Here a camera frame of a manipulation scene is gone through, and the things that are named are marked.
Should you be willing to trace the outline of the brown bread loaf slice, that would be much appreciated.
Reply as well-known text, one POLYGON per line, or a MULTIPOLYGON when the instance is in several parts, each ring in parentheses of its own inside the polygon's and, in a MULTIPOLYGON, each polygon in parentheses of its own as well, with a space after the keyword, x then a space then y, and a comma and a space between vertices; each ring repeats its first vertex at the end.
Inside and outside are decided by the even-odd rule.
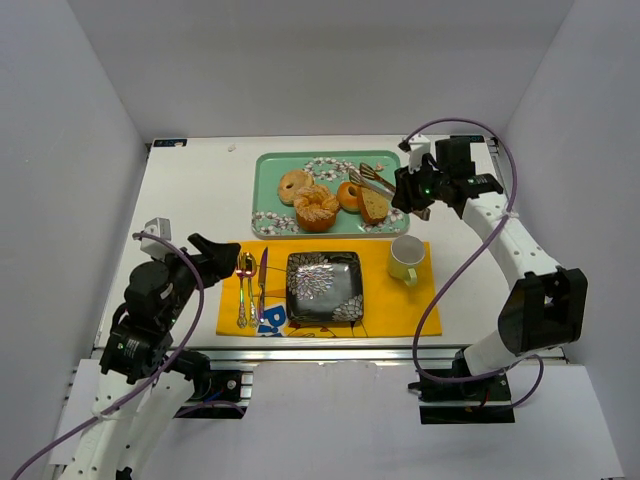
POLYGON ((381 194, 369 188, 359 188, 357 203, 360 214, 368 225, 376 225, 383 222, 388 215, 388 201, 381 194))

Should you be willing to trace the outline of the metal serving tongs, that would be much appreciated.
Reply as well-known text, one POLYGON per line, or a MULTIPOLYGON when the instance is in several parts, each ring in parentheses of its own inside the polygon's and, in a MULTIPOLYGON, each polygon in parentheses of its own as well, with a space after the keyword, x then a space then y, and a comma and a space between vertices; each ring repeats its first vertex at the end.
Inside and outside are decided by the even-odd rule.
MULTIPOLYGON (((352 183, 359 187, 366 187, 381 194, 387 201, 392 200, 395 193, 395 185, 391 184, 384 178, 380 177, 372 167, 366 163, 361 163, 359 169, 351 168, 349 170, 349 178, 352 183)), ((430 218, 430 208, 421 211, 401 211, 404 213, 413 213, 420 219, 427 221, 430 218)))

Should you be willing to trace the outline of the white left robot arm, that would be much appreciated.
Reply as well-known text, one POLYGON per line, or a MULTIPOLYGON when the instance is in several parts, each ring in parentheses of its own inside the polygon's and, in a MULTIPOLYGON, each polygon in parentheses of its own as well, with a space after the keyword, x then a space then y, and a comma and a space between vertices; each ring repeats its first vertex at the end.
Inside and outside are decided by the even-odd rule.
POLYGON ((209 359, 183 345, 171 330, 192 297, 230 277, 241 246, 194 233, 191 255, 148 231, 135 234, 149 261, 129 275, 124 301, 112 317, 99 362, 92 417, 64 479, 133 479, 169 422, 186 402, 210 388, 209 359))

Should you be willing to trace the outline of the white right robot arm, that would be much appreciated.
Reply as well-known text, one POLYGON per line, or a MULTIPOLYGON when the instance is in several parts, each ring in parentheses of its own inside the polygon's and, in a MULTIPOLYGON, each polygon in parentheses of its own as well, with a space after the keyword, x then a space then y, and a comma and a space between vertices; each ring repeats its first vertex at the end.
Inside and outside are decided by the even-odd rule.
POLYGON ((479 382, 535 353, 578 341, 588 289, 585 274, 550 256, 515 213, 515 195, 505 193, 493 175, 477 173, 470 140, 430 142, 415 135, 399 147, 409 163, 395 172, 393 207, 410 213, 442 202, 453 209, 480 238, 479 250, 492 255, 510 289, 496 329, 461 350, 451 374, 438 378, 420 369, 419 375, 441 384, 479 382))

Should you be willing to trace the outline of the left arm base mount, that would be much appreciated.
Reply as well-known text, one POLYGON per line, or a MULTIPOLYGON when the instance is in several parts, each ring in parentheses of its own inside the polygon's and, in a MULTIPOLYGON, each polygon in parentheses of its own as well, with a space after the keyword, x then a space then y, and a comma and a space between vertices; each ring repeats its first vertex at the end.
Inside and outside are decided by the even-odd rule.
POLYGON ((240 420, 244 417, 252 385, 252 373, 244 367, 227 365, 203 352, 183 350, 165 372, 177 372, 194 388, 176 418, 240 420))

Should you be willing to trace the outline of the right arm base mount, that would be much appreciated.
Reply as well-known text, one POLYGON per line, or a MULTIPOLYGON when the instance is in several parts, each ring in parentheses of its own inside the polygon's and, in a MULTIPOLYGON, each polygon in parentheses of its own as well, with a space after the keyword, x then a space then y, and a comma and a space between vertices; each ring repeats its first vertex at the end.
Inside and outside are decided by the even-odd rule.
POLYGON ((504 371, 470 382, 451 383, 472 377, 464 354, 459 349, 442 367, 423 366, 417 352, 412 358, 428 375, 417 372, 417 379, 407 388, 418 397, 420 422, 423 425, 513 424, 516 420, 510 385, 504 371))

